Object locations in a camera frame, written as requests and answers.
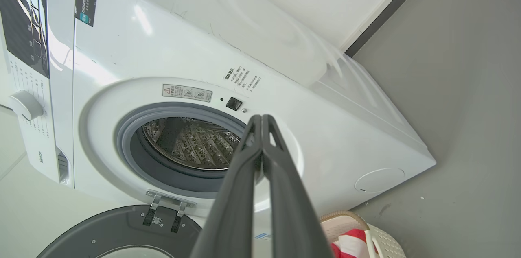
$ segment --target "metal hinge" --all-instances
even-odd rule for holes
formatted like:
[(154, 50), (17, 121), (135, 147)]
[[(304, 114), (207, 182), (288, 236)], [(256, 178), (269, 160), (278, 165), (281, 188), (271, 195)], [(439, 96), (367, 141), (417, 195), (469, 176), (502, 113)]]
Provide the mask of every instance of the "metal hinge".
[(195, 207), (197, 205), (195, 202), (173, 197), (171, 195), (166, 195), (154, 190), (147, 190), (147, 196), (154, 197), (154, 201), (152, 201), (152, 204), (150, 205), (149, 211), (147, 212), (145, 220), (143, 221), (143, 225), (150, 226), (152, 224), (160, 201), (163, 200), (164, 202), (167, 202), (177, 208), (177, 215), (175, 216), (172, 227), (170, 229), (171, 232), (177, 232), (177, 230), (179, 230), (179, 225), (181, 224), (181, 219), (184, 216), (186, 207)]

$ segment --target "red and white cloth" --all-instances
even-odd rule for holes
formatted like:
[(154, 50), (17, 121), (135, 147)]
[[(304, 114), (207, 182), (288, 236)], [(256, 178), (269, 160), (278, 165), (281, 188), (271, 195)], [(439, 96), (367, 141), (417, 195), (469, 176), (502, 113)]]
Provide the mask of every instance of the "red and white cloth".
[(357, 228), (339, 236), (336, 242), (331, 243), (331, 248), (336, 258), (369, 258), (365, 232)]

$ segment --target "display screen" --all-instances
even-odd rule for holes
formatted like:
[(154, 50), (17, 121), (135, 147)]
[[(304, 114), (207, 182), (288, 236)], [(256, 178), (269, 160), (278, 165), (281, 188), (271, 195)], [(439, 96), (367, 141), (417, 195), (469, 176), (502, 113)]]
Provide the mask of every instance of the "display screen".
[(46, 0), (0, 0), (8, 52), (49, 78)]

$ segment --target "warning label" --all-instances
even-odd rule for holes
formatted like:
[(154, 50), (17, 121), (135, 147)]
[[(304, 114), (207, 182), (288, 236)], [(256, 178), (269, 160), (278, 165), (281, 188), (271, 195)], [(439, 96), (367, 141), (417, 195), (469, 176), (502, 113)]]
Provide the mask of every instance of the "warning label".
[(162, 96), (210, 102), (212, 99), (212, 91), (180, 85), (163, 84)]
[(248, 92), (252, 92), (257, 88), (259, 82), (262, 80), (261, 77), (253, 75), (242, 66), (231, 68), (224, 76), (224, 79)]

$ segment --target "washing machine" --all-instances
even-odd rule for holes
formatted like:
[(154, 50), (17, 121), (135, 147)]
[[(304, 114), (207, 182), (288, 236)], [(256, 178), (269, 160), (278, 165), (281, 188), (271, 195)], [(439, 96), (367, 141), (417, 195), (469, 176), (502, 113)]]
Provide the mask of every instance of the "washing machine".
[[(268, 0), (0, 2), (32, 166), (121, 206), (42, 257), (188, 256), (255, 114), (276, 119), (317, 214), (436, 163), (360, 64)], [(264, 244), (269, 195), (259, 169)]]

